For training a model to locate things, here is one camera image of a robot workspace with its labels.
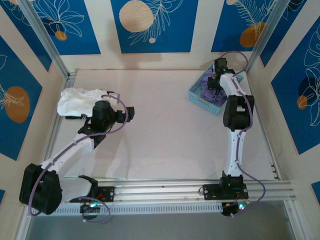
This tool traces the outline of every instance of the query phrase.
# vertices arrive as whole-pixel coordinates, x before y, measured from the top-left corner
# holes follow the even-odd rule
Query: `floral illustration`
[[[5,66],[7,60],[6,55],[0,55],[0,70]],[[3,109],[4,107],[8,106],[10,107],[10,104],[16,104],[19,106],[23,106],[22,103],[24,97],[14,97],[8,92],[6,92],[1,84],[0,84],[0,109]]]
[[[226,0],[228,5],[237,7],[238,13],[245,20],[248,28],[240,37],[240,44],[245,48],[254,47],[263,31],[266,21],[278,0]],[[282,17],[287,20],[289,12],[298,11],[304,0],[291,0]]]
[[[67,39],[67,33],[82,37],[77,24],[82,23],[85,16],[70,10],[69,0],[35,0],[32,5],[49,35],[60,41]]]
[[[25,15],[22,13],[20,7],[18,6],[17,0],[1,0],[3,4],[11,11],[12,15],[22,21],[24,24],[30,26]]]
[[[130,0],[120,10],[122,26],[132,39],[130,45],[139,41],[153,44],[166,26],[170,26],[170,13],[176,11],[184,0]]]
[[[299,11],[299,9],[301,8],[301,6],[303,5],[305,0],[291,0],[288,4],[288,6],[286,7],[286,10],[284,11],[284,13],[282,14],[282,17],[287,20],[288,19],[288,14],[289,12],[296,12]]]
[[[304,56],[306,78],[300,83],[297,106],[310,107],[310,126],[320,123],[320,25],[313,33]]]

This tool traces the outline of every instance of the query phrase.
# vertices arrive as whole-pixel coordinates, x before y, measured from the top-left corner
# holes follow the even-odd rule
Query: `white cloth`
[[[106,100],[111,106],[117,105],[118,101],[111,97],[101,98],[107,91],[95,89],[84,90],[83,88],[69,87],[61,92],[58,102],[57,112],[60,116],[81,117],[82,114],[92,117],[92,109],[97,101]],[[119,97],[117,93],[109,93],[114,97]]]

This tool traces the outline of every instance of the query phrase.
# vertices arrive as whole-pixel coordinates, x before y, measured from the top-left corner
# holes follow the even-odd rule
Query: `wire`
[[[109,133],[109,132],[111,131],[112,127],[113,127],[113,126],[110,127],[110,129],[107,131],[107,133]]]
[[[124,119],[124,122],[123,124],[118,127],[116,130],[113,130],[113,131],[109,131],[109,132],[98,132],[98,133],[93,133],[93,134],[89,134],[87,136],[84,136],[80,139],[78,139],[77,141],[71,143],[69,146],[67,146],[64,150],[62,150],[53,160],[51,163],[49,163],[43,170],[42,172],[40,173],[39,177],[37,178],[37,180],[35,181],[34,185],[33,185],[33,188],[31,190],[31,194],[30,194],[30,197],[29,197],[29,202],[28,202],[28,214],[32,217],[35,217],[35,216],[38,216],[41,211],[37,212],[37,213],[32,213],[32,202],[33,202],[33,199],[34,199],[34,196],[35,196],[35,192],[36,192],[36,189],[37,189],[37,186],[39,184],[39,182],[41,181],[42,177],[44,176],[44,174],[47,172],[47,170],[52,166],[54,165],[54,163],[62,156],[64,155],[69,149],[71,149],[73,146],[77,145],[78,143],[80,143],[81,141],[87,139],[87,138],[91,138],[91,137],[96,137],[96,136],[103,136],[103,135],[109,135],[109,134],[114,134],[118,131],[120,131],[124,126],[125,124],[127,123],[128,121],[128,117],[129,117],[129,114],[128,114],[128,109],[126,107],[126,105],[124,104],[123,101],[121,101],[118,97],[115,97],[115,96],[112,96],[112,95],[109,95],[109,94],[105,94],[105,95],[102,95],[101,98],[104,98],[104,97],[109,97],[109,98],[113,98],[113,99],[116,99],[124,108],[124,112],[125,112],[125,119]],[[100,203],[101,201],[96,199],[96,198],[90,198],[90,200],[93,201],[96,201],[98,203]]]
[[[200,194],[200,195],[205,195],[204,187],[203,187],[203,186],[199,188],[198,194]]]
[[[246,175],[246,176],[248,176],[249,178],[251,178],[252,180],[258,182],[258,183],[262,186],[262,188],[263,188],[263,193],[262,193],[262,195],[258,198],[257,201],[254,201],[254,202],[252,203],[252,204],[256,204],[256,203],[260,202],[260,201],[264,198],[264,196],[266,195],[266,187],[265,187],[265,185],[264,185],[260,180],[256,179],[255,177],[253,177],[253,176],[251,176],[250,174],[248,174],[247,172],[245,172],[245,171],[241,168],[241,166],[240,166],[240,164],[239,164],[239,148],[240,148],[240,138],[241,138],[241,134],[242,134],[243,132],[246,132],[248,129],[250,129],[250,128],[252,127],[252,125],[253,125],[253,113],[252,113],[252,109],[251,109],[251,106],[250,106],[250,103],[249,103],[248,98],[246,97],[245,94],[243,94],[243,93],[239,90],[239,87],[238,87],[238,85],[236,84],[236,81],[235,81],[235,78],[234,78],[236,75],[238,75],[238,74],[246,71],[246,69],[247,69],[247,67],[248,67],[248,64],[249,64],[249,61],[248,61],[247,56],[244,55],[244,54],[243,54],[242,52],[240,52],[240,51],[228,51],[228,52],[224,53],[222,56],[220,56],[220,58],[222,58],[223,56],[225,56],[225,55],[227,55],[227,54],[230,54],[230,53],[241,54],[241,55],[245,58],[245,62],[246,62],[245,67],[244,67],[241,71],[236,72],[236,73],[231,77],[232,83],[233,83],[233,85],[235,86],[237,92],[244,98],[244,101],[245,101],[245,103],[246,103],[246,105],[247,105],[247,107],[248,107],[249,116],[250,116],[250,125],[249,125],[248,127],[246,127],[245,129],[242,129],[242,130],[239,132],[239,134],[238,134],[238,139],[237,139],[237,143],[236,143],[235,161],[236,161],[237,167],[239,168],[239,170],[240,170],[244,175]]]
[[[100,201],[100,200],[98,200],[97,198],[93,198],[93,197],[89,197],[89,196],[79,196],[79,197],[77,197],[77,199],[87,199],[87,200],[95,201],[95,202],[97,202],[97,203],[99,203],[99,204],[102,204],[102,205],[108,210],[108,213],[109,213],[109,214],[108,214],[108,217],[107,217],[106,219],[101,220],[101,221],[90,221],[90,220],[87,220],[87,219],[85,218],[86,210],[91,209],[90,207],[87,208],[86,210],[84,210],[84,211],[82,212],[82,215],[81,215],[81,217],[83,218],[83,221],[84,221],[85,223],[89,223],[89,224],[104,224],[104,223],[106,223],[107,221],[109,221],[109,219],[110,219],[110,217],[111,217],[110,208],[109,208],[108,205],[105,204],[103,201]]]

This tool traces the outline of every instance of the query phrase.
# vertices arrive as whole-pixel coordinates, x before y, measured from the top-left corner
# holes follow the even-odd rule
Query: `leaf line drawing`
[[[305,0],[291,0],[286,7],[282,17],[287,21],[289,12],[299,11]]]
[[[297,100],[301,110],[310,107],[310,126],[320,124],[320,25],[313,33],[304,56],[307,87]]]
[[[7,61],[7,56],[1,54],[0,55],[0,70],[5,66]],[[22,100],[24,97],[14,97],[8,94],[0,84],[0,110],[3,109],[6,105],[10,106],[10,104],[17,104],[19,106],[23,106]]]
[[[276,3],[277,0],[270,0],[269,3],[264,0],[263,5],[259,8],[255,0],[236,0],[234,5],[238,8],[240,17],[254,29],[255,39],[258,39],[262,31],[262,23],[275,8]]]
[[[123,27],[131,33],[129,39],[132,39],[130,46],[139,41],[155,43],[158,36],[166,30],[166,26],[170,27],[171,20],[170,14],[176,11],[183,4],[184,0],[179,0],[178,4],[174,6],[177,0],[131,0],[127,2],[120,10],[119,17]],[[127,21],[123,12],[135,11],[133,15],[128,18],[134,19],[140,16],[137,25],[141,25],[143,30],[130,31],[130,27],[127,27]]]
[[[30,26],[25,15],[22,13],[16,0],[1,0],[11,11],[12,15]],[[51,36],[60,41],[67,39],[67,33],[82,37],[82,30],[77,24],[84,21],[85,16],[70,10],[69,0],[29,0],[41,19],[44,27]]]
[[[22,21],[25,25],[30,26],[28,20],[26,19],[25,15],[21,11],[20,7],[18,6],[18,3],[16,0],[1,0],[3,2],[3,5],[9,11],[12,13],[12,15],[18,19],[19,21]]]

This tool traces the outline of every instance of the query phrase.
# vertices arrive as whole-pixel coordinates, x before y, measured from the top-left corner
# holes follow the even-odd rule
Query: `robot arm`
[[[251,125],[251,113],[255,99],[247,95],[235,79],[235,71],[227,68],[227,60],[218,58],[214,61],[213,77],[208,79],[208,89],[224,90],[227,102],[223,114],[223,125],[228,128],[227,160],[219,184],[204,185],[210,194],[206,200],[230,200],[241,196],[247,199],[248,191],[244,184],[243,175],[238,168],[242,164],[243,145],[246,129]]]
[[[224,171],[226,175],[238,177],[242,175],[236,163],[240,166],[242,163],[243,146],[246,136],[244,129],[248,128],[251,124],[249,109],[243,96],[246,96],[248,99],[251,112],[253,112],[255,99],[252,95],[247,95],[242,90],[238,81],[233,79],[233,76],[232,73],[226,73],[220,77],[220,85],[228,96],[223,115],[223,124],[228,128],[229,136],[227,164]]]
[[[135,115],[135,110],[133,107],[127,107],[127,112],[127,122],[130,122]],[[78,199],[75,199],[78,196],[96,198],[101,193],[100,191],[104,191],[98,187],[96,180],[85,175],[80,175],[78,178],[64,178],[64,176],[78,160],[95,149],[106,137],[105,134],[100,133],[109,131],[115,123],[124,123],[125,118],[126,115],[120,110],[114,111],[108,101],[97,101],[92,109],[92,117],[86,120],[70,143],[69,146],[74,144],[72,147],[67,147],[40,165],[30,164],[26,167],[19,201],[28,205],[37,179],[48,166],[37,185],[32,199],[32,208],[49,215],[57,209],[61,202],[79,202]]]

